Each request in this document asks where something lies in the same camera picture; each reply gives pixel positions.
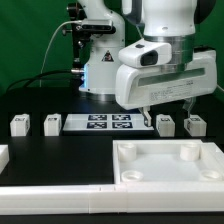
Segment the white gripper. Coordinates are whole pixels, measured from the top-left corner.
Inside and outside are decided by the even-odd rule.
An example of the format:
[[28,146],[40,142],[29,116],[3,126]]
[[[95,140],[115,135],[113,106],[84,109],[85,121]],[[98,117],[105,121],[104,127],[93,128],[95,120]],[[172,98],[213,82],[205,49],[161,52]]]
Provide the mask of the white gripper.
[[140,108],[144,125],[151,126],[147,106],[186,99],[183,109],[190,117],[197,97],[213,93],[217,85],[216,51],[196,52],[185,71],[162,71],[161,66],[136,69],[122,65],[116,75],[115,97],[126,110]]

